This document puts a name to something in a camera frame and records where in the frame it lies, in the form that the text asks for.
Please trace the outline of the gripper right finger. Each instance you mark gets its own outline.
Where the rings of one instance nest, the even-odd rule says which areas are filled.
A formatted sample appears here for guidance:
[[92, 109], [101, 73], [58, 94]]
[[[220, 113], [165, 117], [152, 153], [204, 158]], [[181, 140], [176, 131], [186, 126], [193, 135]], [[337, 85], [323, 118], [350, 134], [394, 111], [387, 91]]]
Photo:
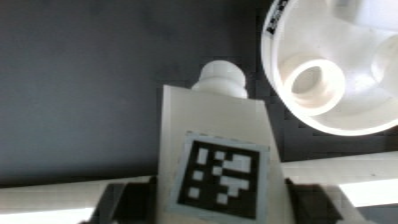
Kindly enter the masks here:
[[296, 224], [371, 224], [364, 218], [350, 218], [337, 210], [318, 184], [298, 184], [286, 179], [286, 187]]

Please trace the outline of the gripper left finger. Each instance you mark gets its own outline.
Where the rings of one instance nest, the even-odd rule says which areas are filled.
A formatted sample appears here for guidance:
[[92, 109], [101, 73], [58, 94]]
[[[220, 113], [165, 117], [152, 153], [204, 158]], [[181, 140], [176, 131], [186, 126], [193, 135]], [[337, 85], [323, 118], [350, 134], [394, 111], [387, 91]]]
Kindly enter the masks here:
[[156, 178], [106, 185], [94, 212], [78, 224], [154, 224]]

